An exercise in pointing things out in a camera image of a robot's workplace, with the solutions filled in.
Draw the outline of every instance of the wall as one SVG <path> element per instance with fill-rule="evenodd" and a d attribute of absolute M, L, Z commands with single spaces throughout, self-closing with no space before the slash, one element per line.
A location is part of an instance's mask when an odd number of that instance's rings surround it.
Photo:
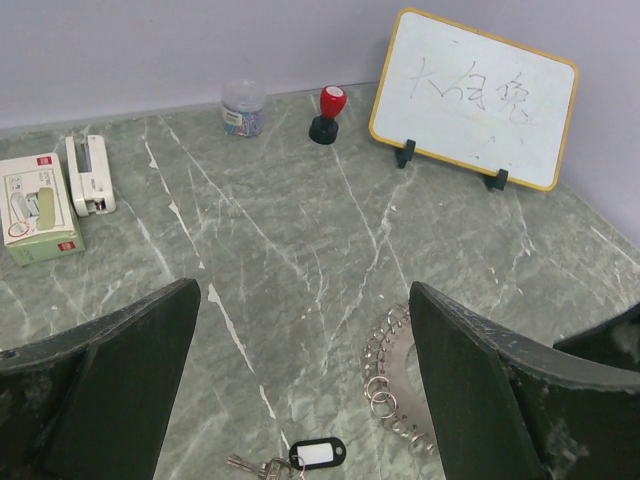
<path fill-rule="evenodd" d="M 580 67 L 561 178 L 638 248 L 639 21 L 637 0 L 507 0 L 491 27 Z"/>
<path fill-rule="evenodd" d="M 488 28 L 504 0 L 422 0 Z M 371 82 L 403 0 L 0 2 L 0 131 L 211 102 L 254 72 L 270 93 Z"/>
<path fill-rule="evenodd" d="M 270 93 L 375 81 L 402 0 L 0 3 L 0 135 L 217 100 L 253 72 Z M 574 60 L 563 180 L 640 247 L 637 0 L 421 0 L 413 6 Z"/>

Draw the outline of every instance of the clear plastic container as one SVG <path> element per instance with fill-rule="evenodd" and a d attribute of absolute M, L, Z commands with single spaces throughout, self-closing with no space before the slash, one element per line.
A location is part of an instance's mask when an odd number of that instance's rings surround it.
<path fill-rule="evenodd" d="M 227 133 L 255 137 L 264 127 L 267 92 L 253 80 L 229 80 L 222 89 L 222 120 Z"/>

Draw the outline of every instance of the white stapler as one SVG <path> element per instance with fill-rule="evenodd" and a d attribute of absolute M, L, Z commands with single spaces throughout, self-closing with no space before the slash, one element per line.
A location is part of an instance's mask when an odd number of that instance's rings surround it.
<path fill-rule="evenodd" d="M 85 162 L 82 171 L 78 167 L 73 137 L 65 137 L 71 199 L 79 217 L 90 213 L 111 213 L 116 209 L 113 196 L 107 148 L 101 135 L 88 135 L 82 143 Z"/>
<path fill-rule="evenodd" d="M 34 194 L 29 194 L 25 198 L 20 192 L 15 192 L 11 195 L 11 208 L 18 220 L 26 220 L 30 217 L 37 217 L 40 214 L 38 199 L 34 197 Z"/>

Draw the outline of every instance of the box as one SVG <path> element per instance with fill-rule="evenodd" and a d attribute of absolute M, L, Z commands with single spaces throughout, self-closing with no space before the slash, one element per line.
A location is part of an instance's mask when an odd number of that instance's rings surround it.
<path fill-rule="evenodd" d="M 19 265 L 84 251 L 55 153 L 0 161 L 0 219 Z"/>

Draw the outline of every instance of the green marble surface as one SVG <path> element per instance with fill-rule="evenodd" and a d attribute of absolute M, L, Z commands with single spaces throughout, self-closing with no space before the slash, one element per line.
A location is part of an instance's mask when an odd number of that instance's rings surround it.
<path fill-rule="evenodd" d="M 215 109 L 0 139 L 0 158 L 104 135 L 118 210 L 81 219 L 84 254 L 30 267 L 0 257 L 0 348 L 118 309 L 179 277 L 203 302 L 157 479 L 250 478 L 227 467 L 335 435 L 343 466 L 308 479 L 442 479 L 409 455 L 362 394 L 376 317 L 426 282 L 551 344 L 640 299 L 640 254 L 562 184 L 488 192 L 367 132 L 375 90 L 348 89 L 333 146 L 311 142 L 317 94 L 271 99 L 257 138 Z"/>

